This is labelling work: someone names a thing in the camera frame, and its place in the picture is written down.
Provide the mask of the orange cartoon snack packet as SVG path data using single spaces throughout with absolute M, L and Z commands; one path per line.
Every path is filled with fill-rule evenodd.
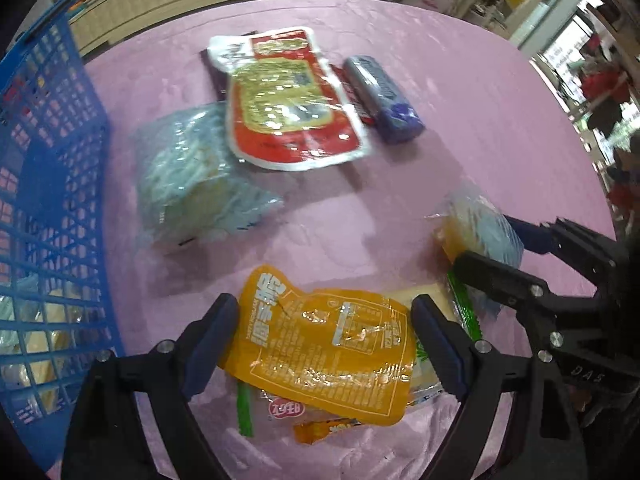
M 315 420 L 314 422 L 303 422 L 293 427 L 294 438 L 297 443 L 313 445 L 331 434 L 346 429 L 358 427 L 361 422 L 353 418 L 336 418 L 331 420 Z

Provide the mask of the green-edged cracker pack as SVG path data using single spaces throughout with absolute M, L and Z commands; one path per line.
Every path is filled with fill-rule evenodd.
M 474 310 L 467 304 L 459 306 L 456 298 L 447 286 L 447 280 L 442 283 L 421 285 L 392 292 L 390 296 L 408 307 L 411 300 L 420 294 L 432 297 L 434 303 L 450 321 L 461 325 L 473 340 L 482 338 L 480 324 L 478 324 Z M 416 345 L 416 362 L 414 363 L 411 387 L 409 390 L 407 411 L 415 411 L 419 406 L 436 398 L 444 392 L 431 361 L 427 357 L 422 344 Z M 281 426 L 291 430 L 303 422 L 315 420 L 331 420 L 342 417 L 320 410 L 315 406 L 288 400 L 276 396 L 265 390 L 259 390 L 240 380 L 236 383 L 236 419 L 239 433 L 243 437 L 251 438 L 262 422 L 269 426 Z

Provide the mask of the blue striped clear snack bag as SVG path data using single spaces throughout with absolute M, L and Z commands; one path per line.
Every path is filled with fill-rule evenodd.
M 257 226 L 282 198 L 232 153 L 224 102 L 177 110 L 134 133 L 140 242 L 176 252 Z

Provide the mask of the dark purple flat packet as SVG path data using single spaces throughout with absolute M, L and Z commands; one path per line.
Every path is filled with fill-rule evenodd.
M 250 36 L 213 36 L 200 58 L 212 82 L 217 101 L 227 99 L 231 74 L 253 59 Z

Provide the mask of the blue wrapped snack roll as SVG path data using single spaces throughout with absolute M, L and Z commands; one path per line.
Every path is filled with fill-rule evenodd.
M 412 141 L 425 130 L 414 107 L 375 58 L 349 56 L 343 70 L 386 144 Z

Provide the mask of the blue plastic basket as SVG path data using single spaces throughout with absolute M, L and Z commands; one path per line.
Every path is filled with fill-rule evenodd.
M 93 359 L 122 352 L 103 248 L 111 125 L 58 0 L 1 62 L 1 407 L 62 456 Z

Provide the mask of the small clear blue snack bag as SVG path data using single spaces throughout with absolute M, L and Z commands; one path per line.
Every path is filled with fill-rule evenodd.
M 463 284 L 452 266 L 462 252 L 475 252 L 518 269 L 524 245 L 506 216 L 475 184 L 464 182 L 448 193 L 426 220 L 447 259 L 447 286 L 458 305 L 467 304 L 482 318 L 498 318 L 500 304 Z

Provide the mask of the red and yellow snack bag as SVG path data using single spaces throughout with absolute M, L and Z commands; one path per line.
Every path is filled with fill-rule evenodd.
M 367 128 L 311 28 L 213 36 L 207 56 L 227 76 L 227 142 L 240 159 L 296 172 L 370 154 Z

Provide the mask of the yellow-orange snack pouch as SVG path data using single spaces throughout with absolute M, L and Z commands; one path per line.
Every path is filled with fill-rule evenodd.
M 410 311 L 376 292 L 294 286 L 258 266 L 238 299 L 219 366 L 241 382 L 330 414 L 390 426 L 405 415 L 416 362 Z

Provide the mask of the pink quilted table mat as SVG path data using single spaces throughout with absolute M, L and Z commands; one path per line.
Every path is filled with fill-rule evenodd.
M 153 252 L 139 232 L 134 132 L 214 98 L 201 60 L 213 36 L 296 25 L 314 31 L 333 63 L 376 58 L 425 132 L 407 144 L 375 144 L 350 164 L 258 172 L 259 184 L 284 200 L 271 217 L 226 240 Z M 103 236 L 129 354 L 177 337 L 263 263 L 307 290 L 393 292 L 433 281 L 434 213 L 464 180 L 510 216 L 614 232 L 582 141 L 526 57 L 492 32 L 442 14 L 374 0 L 247 1 L 152 28 L 94 58 L 87 72 L 112 124 Z

